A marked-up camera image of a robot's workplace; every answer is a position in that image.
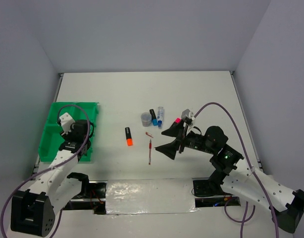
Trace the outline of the red gel pen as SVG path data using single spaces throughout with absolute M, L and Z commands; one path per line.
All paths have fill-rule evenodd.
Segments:
M 148 165 L 151 165 L 152 162 L 152 140 L 150 139 L 149 141 L 149 160 L 148 160 Z

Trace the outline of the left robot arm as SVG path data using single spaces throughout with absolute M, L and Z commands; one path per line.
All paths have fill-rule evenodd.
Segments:
M 90 149 L 94 124 L 86 119 L 60 119 L 64 142 L 52 163 L 26 190 L 17 190 L 11 200 L 10 228 L 14 232 L 46 237 L 56 215 L 75 196 L 89 195 L 89 177 L 73 172 Z

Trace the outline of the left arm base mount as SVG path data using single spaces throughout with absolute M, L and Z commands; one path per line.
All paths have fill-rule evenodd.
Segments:
M 72 197 L 63 210 L 92 210 L 96 215 L 106 214 L 106 181 L 90 181 L 86 174 L 70 173 L 68 179 L 80 181 L 80 192 Z

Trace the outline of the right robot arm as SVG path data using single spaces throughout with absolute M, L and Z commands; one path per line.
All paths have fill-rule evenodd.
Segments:
M 210 197 L 232 194 L 267 211 L 273 211 L 278 227 L 293 234 L 304 214 L 304 191 L 287 188 L 258 168 L 227 144 L 228 137 L 218 126 L 209 127 L 204 135 L 186 132 L 183 121 L 174 122 L 162 132 L 174 141 L 160 145 L 156 151 L 174 160 L 185 148 L 211 154 L 213 173 L 193 182 L 194 195 Z

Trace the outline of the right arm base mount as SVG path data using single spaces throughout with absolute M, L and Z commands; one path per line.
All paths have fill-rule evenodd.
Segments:
M 212 190 L 207 179 L 194 179 L 191 193 L 195 197 L 196 208 L 240 206 L 237 196 L 222 190 Z

